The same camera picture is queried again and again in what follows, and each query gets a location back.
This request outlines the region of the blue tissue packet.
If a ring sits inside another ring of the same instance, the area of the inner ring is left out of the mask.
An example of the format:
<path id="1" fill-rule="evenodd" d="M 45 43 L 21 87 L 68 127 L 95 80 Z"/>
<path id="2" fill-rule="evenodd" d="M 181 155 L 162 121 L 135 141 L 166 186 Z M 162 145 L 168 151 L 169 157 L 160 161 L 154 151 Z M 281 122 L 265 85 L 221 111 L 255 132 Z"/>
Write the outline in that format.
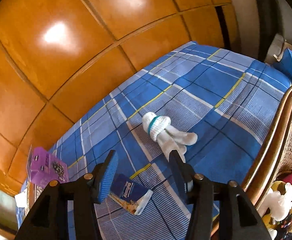
<path id="1" fill-rule="evenodd" d="M 133 181 L 124 174 L 116 174 L 109 196 L 132 215 L 141 215 L 153 191 Z"/>

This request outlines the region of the purple snack carton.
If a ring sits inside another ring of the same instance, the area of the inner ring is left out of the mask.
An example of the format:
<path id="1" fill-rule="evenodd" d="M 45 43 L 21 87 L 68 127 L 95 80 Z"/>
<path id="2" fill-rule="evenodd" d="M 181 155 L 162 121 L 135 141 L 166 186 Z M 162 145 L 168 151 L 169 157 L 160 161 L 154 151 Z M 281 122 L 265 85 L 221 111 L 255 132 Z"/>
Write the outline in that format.
<path id="1" fill-rule="evenodd" d="M 45 188 L 50 181 L 69 182 L 67 165 L 42 147 L 30 147 L 26 172 L 31 183 Z"/>

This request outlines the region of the orange wooden wardrobe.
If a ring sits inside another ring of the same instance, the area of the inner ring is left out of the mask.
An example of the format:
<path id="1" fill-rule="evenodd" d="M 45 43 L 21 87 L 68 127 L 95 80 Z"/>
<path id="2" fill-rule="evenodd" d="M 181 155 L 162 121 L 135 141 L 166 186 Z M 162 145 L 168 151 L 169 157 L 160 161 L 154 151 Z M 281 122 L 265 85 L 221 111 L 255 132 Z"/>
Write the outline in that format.
<path id="1" fill-rule="evenodd" d="M 238 49 L 232 0 L 0 0 L 0 189 L 134 73 L 188 42 Z"/>

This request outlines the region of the silver ornate tissue box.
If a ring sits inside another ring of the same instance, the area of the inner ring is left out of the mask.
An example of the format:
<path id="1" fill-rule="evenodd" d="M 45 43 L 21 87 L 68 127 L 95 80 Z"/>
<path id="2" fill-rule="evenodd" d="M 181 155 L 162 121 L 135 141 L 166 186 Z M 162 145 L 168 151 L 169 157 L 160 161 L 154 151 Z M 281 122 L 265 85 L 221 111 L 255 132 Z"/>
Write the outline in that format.
<path id="1" fill-rule="evenodd" d="M 26 189 L 27 189 L 27 205 L 28 210 L 30 210 L 44 189 L 40 186 L 33 184 L 30 181 L 27 181 Z"/>

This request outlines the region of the blue plaid tablecloth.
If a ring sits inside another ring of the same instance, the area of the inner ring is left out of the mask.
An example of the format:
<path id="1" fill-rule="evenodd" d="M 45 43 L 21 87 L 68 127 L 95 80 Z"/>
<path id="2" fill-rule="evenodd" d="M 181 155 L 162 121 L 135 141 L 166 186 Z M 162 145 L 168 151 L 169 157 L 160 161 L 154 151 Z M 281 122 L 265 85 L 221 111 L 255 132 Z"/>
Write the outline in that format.
<path id="1" fill-rule="evenodd" d="M 153 192 L 139 216 L 111 198 L 96 205 L 103 239 L 184 239 L 192 206 L 178 197 L 167 159 L 143 130 L 143 115 L 168 116 L 173 127 L 198 135 L 185 155 L 196 172 L 221 183 L 242 182 L 291 86 L 291 49 L 268 65 L 188 42 L 107 94 L 54 140 L 50 153 L 67 164 L 74 181 L 115 150 L 118 173 Z"/>

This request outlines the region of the white knit gloves blue band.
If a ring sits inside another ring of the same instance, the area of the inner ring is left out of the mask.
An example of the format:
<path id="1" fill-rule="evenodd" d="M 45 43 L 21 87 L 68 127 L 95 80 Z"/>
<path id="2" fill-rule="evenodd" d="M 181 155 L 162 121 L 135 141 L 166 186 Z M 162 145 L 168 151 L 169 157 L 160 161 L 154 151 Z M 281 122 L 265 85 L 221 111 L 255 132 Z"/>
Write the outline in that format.
<path id="1" fill-rule="evenodd" d="M 148 112 L 142 117 L 143 130 L 151 140 L 158 143 L 167 161 L 170 152 L 178 152 L 181 160 L 185 163 L 187 146 L 195 144 L 198 135 L 193 132 L 182 132 L 171 126 L 171 119 L 168 116 L 158 116 L 154 112 Z"/>

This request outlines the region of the white plush toy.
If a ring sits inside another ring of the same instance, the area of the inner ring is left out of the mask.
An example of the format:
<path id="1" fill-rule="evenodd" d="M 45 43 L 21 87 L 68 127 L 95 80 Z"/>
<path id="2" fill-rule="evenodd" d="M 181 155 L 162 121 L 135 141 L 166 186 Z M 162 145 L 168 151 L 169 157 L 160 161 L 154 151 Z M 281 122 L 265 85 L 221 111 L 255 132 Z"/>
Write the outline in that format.
<path id="1" fill-rule="evenodd" d="M 282 221 L 292 208 L 292 185 L 284 183 L 285 194 L 280 191 L 273 191 L 269 188 L 263 202 L 260 204 L 258 213 L 262 217 L 267 209 L 270 210 L 270 216 L 274 221 Z"/>

